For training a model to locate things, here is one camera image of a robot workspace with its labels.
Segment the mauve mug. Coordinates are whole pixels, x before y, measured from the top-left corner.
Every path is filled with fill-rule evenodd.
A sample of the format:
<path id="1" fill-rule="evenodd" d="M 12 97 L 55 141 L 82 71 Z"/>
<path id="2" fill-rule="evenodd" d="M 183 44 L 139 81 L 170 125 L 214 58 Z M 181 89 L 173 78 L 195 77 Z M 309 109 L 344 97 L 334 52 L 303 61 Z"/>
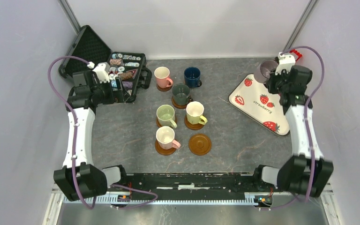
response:
<path id="1" fill-rule="evenodd" d="M 265 83 L 270 78 L 270 72 L 274 69 L 276 69 L 278 66 L 277 62 L 268 59 L 261 62 L 255 72 L 254 72 L 254 78 L 258 83 Z"/>

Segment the dark brown coaster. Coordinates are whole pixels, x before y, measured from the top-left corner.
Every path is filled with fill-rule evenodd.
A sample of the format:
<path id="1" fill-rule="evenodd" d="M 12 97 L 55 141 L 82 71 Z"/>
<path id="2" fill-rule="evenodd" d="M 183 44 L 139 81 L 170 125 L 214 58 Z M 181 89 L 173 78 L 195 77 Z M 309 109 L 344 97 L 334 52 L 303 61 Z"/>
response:
<path id="1" fill-rule="evenodd" d="M 157 88 L 159 91 L 161 91 L 161 92 L 166 92 L 166 91 L 169 91 L 169 90 L 172 88 L 172 86 L 166 87 L 166 88 L 161 88 L 161 87 L 157 84 L 157 85 L 156 85 L 156 88 Z"/>

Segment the light green mug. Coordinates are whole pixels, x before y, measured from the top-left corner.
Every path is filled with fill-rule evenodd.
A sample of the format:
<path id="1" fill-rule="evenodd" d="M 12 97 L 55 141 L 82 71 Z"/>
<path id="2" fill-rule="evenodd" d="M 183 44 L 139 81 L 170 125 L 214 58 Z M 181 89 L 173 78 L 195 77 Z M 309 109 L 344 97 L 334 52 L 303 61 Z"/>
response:
<path id="1" fill-rule="evenodd" d="M 161 105 L 156 111 L 156 117 L 162 126 L 177 128 L 175 109 L 170 105 Z"/>

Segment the cream pink mug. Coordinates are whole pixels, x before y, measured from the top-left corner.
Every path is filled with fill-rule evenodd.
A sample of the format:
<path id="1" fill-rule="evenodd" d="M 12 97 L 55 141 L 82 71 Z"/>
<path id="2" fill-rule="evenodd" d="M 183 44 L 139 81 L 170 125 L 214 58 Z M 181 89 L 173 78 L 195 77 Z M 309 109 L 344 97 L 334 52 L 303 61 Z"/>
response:
<path id="1" fill-rule="evenodd" d="M 179 149 L 181 144 L 175 140 L 175 131 L 169 126 L 162 126 L 156 131 L 156 140 L 161 148 Z"/>

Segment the dark green mug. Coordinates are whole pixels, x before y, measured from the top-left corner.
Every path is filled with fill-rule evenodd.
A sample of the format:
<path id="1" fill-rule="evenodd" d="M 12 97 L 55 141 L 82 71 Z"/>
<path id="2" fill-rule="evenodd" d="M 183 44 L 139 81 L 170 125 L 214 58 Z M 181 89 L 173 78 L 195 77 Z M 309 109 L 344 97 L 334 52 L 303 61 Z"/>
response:
<path id="1" fill-rule="evenodd" d="M 190 88 L 182 83 L 173 86 L 172 97 L 174 103 L 179 106 L 186 106 L 193 101 L 193 98 L 190 95 Z"/>

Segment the grooved wooden coaster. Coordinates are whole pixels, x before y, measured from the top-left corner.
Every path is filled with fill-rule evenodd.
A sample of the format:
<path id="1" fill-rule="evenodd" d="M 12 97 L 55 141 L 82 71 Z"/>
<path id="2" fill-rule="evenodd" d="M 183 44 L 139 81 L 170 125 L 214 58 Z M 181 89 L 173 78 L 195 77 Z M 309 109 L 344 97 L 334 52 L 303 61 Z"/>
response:
<path id="1" fill-rule="evenodd" d="M 185 104 L 185 105 L 179 105 L 177 104 L 174 99 L 172 98 L 172 105 L 175 107 L 175 108 L 178 108 L 178 109 L 186 109 L 187 105 L 190 103 L 190 102 L 193 102 L 193 100 L 188 100 L 188 102 Z"/>

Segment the dark blue mug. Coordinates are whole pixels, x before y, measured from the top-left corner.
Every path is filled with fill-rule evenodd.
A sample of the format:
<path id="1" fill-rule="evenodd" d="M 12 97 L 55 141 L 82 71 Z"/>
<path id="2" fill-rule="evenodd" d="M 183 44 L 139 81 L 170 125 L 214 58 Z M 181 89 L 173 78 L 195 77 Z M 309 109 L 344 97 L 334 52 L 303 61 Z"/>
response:
<path id="1" fill-rule="evenodd" d="M 184 70 L 185 84 L 189 88 L 197 88 L 202 85 L 201 71 L 196 67 L 188 67 Z"/>

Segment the yellow mug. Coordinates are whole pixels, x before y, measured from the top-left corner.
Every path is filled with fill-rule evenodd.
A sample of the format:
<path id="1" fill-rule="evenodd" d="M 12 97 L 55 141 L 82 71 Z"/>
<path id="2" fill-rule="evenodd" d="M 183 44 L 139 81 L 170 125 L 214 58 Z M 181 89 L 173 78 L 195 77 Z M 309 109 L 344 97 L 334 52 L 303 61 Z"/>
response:
<path id="1" fill-rule="evenodd" d="M 205 125 L 208 120 L 204 117 L 204 106 L 198 101 L 188 103 L 186 107 L 187 120 L 192 125 Z"/>

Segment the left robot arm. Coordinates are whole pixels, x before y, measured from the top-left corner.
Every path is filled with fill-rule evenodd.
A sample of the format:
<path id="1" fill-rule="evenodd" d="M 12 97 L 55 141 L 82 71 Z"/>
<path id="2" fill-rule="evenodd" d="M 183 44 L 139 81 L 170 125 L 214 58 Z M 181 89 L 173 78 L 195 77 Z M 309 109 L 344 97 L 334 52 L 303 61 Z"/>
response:
<path id="1" fill-rule="evenodd" d="M 92 160 L 92 128 L 97 105 L 107 95 L 104 85 L 90 70 L 75 74 L 73 79 L 75 85 L 65 99 L 69 121 L 67 153 L 53 179 L 70 201 L 104 195 L 110 186 L 123 191 L 131 186 L 124 167 L 98 169 Z"/>

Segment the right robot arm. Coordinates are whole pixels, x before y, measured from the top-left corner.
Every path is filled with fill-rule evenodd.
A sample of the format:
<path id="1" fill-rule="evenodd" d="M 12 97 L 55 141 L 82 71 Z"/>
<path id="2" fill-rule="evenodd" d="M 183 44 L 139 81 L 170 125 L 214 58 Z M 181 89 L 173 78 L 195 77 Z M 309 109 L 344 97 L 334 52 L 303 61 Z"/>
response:
<path id="1" fill-rule="evenodd" d="M 311 97 L 305 94 L 313 72 L 304 66 L 291 66 L 276 73 L 275 68 L 259 67 L 255 79 L 271 94 L 280 95 L 280 105 L 288 121 L 292 156 L 281 168 L 259 165 L 252 178 L 257 191 L 271 184 L 282 191 L 319 197 L 333 173 L 334 166 L 326 161 L 318 146 L 312 123 Z"/>

